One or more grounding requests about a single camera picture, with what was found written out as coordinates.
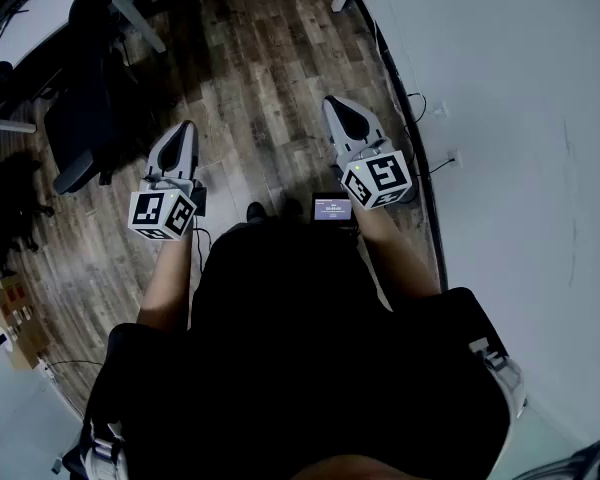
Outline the person's black clothing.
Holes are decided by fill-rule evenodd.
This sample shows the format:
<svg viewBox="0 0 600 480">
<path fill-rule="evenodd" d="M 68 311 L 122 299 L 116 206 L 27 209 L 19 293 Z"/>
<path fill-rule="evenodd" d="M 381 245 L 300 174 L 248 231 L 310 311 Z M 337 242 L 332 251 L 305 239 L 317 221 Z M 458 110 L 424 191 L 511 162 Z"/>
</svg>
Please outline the person's black clothing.
<svg viewBox="0 0 600 480">
<path fill-rule="evenodd" d="M 380 299 L 344 235 L 244 225 L 212 246 L 182 330 L 111 331 L 80 446 L 119 424 L 134 480 L 290 480 L 345 455 L 486 480 L 510 416 L 479 339 L 500 345 L 468 289 Z"/>
</svg>

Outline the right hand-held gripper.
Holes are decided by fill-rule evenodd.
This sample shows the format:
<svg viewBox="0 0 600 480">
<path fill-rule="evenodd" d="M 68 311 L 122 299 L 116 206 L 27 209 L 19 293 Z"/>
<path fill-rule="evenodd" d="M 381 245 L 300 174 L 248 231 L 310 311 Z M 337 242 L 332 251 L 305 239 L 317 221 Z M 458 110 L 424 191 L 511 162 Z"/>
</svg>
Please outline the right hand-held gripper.
<svg viewBox="0 0 600 480">
<path fill-rule="evenodd" d="M 413 186 L 403 152 L 383 138 L 377 116 L 353 100 L 326 96 L 322 110 L 340 183 L 365 210 L 399 201 Z"/>
</svg>

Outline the brown cardboard box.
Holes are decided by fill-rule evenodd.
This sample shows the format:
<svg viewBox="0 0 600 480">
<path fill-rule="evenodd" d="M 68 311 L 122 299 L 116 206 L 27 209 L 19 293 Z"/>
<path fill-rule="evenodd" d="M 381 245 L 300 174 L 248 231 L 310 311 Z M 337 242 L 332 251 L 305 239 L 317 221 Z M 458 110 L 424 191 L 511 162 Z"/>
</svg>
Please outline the brown cardboard box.
<svg viewBox="0 0 600 480">
<path fill-rule="evenodd" d="M 0 279 L 0 335 L 6 337 L 3 346 L 16 370 L 34 370 L 50 343 L 17 274 Z"/>
</svg>

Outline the person's left forearm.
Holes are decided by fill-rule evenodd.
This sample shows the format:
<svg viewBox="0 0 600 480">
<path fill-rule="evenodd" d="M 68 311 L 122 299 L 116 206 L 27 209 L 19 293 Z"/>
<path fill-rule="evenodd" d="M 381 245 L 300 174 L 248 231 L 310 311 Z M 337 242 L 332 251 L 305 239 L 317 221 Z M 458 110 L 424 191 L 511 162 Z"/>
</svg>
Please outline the person's left forearm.
<svg viewBox="0 0 600 480">
<path fill-rule="evenodd" d="M 190 310 L 192 235 L 165 241 L 140 305 L 137 323 L 165 333 L 184 333 Z"/>
</svg>

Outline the person's right forearm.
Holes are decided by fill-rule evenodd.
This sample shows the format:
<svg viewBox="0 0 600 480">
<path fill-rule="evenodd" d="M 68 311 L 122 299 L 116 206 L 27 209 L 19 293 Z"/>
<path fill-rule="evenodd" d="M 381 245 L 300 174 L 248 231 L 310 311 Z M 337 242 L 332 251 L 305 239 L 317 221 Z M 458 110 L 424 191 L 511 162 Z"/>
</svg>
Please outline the person's right forearm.
<svg viewBox="0 0 600 480">
<path fill-rule="evenodd" d="M 383 207 L 367 210 L 354 202 L 353 209 L 376 278 L 393 311 L 441 293 L 435 277 Z"/>
</svg>

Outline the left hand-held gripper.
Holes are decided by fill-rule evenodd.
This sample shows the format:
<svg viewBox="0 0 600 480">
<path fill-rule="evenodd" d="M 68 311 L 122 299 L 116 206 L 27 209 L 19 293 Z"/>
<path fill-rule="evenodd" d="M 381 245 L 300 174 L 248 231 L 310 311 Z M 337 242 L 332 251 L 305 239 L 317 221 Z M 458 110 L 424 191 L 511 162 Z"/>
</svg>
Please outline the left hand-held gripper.
<svg viewBox="0 0 600 480">
<path fill-rule="evenodd" d="M 131 193 L 131 231 L 150 241 L 179 241 L 193 229 L 194 218 L 206 212 L 207 189 L 193 179 L 198 158 L 198 131 L 192 121 L 164 133 L 150 151 L 147 177 Z"/>
</svg>

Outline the small black screen device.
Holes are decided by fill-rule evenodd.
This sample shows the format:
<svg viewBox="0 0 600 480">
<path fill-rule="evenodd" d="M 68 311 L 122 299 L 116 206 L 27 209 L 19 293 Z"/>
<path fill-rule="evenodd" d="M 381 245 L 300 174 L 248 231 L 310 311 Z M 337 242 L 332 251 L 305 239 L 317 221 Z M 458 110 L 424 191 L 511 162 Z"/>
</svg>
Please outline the small black screen device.
<svg viewBox="0 0 600 480">
<path fill-rule="evenodd" d="M 310 221 L 334 226 L 354 223 L 351 200 L 346 192 L 321 192 L 312 195 Z"/>
</svg>

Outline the black office chair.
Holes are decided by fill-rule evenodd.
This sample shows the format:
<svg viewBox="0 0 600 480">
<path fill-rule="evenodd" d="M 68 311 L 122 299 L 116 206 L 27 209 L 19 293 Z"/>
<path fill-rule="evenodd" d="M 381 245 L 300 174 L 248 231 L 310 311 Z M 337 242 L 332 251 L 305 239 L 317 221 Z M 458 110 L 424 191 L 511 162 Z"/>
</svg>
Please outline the black office chair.
<svg viewBox="0 0 600 480">
<path fill-rule="evenodd" d="M 110 184 L 128 138 L 132 79 L 112 46 L 111 3 L 73 0 L 70 7 L 63 85 L 44 118 L 58 194 L 75 193 L 94 177 Z"/>
</svg>

